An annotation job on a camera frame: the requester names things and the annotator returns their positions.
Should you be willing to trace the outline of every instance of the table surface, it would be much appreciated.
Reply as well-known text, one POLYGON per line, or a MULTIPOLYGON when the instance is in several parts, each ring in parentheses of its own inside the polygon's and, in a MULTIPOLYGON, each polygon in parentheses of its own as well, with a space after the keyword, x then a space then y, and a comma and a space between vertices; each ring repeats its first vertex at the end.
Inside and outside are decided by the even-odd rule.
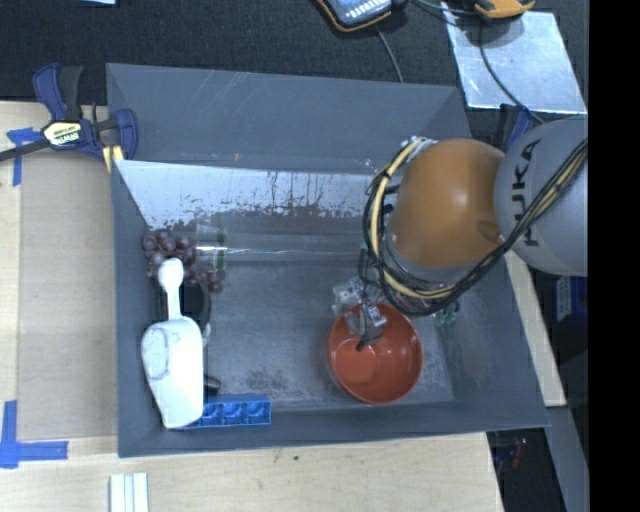
MULTIPOLYGON (((12 147, 7 130, 47 121, 39 104, 0 102, 0 150, 12 147)), ((18 381, 21 196, 12 176, 13 162, 2 162, 0 406, 17 397, 18 381)), ((506 258, 545 404, 566 405, 531 276, 506 258)), ((136 472, 148 473, 152 511, 503 510, 482 433, 136 459, 119 459, 115 436, 104 436, 70 440, 68 455, 0 470, 0 510, 103 511, 109 476, 136 472)))

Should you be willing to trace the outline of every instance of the white plastic scoop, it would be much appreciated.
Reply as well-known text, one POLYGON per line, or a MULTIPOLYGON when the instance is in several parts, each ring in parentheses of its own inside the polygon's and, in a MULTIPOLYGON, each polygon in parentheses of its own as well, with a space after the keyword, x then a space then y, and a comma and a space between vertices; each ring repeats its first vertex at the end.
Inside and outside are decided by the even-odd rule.
POLYGON ((158 282, 167 294, 168 320, 149 327, 142 337, 142 362, 147 382, 166 428, 178 428, 202 416, 204 378, 202 334, 198 325, 182 316, 179 290, 182 262, 165 260, 158 282))

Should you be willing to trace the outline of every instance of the orange bowl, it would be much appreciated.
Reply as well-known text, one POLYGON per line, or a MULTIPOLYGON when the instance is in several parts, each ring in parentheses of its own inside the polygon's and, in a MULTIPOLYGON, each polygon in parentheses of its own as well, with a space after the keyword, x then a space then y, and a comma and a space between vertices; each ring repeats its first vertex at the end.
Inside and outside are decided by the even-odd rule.
POLYGON ((422 343, 413 324, 397 309, 379 304, 387 318, 382 336, 356 350, 360 336, 349 331, 344 316, 359 314, 360 306, 345 311, 329 335, 329 367, 338 386, 368 404, 389 404, 407 396, 422 372, 422 343))

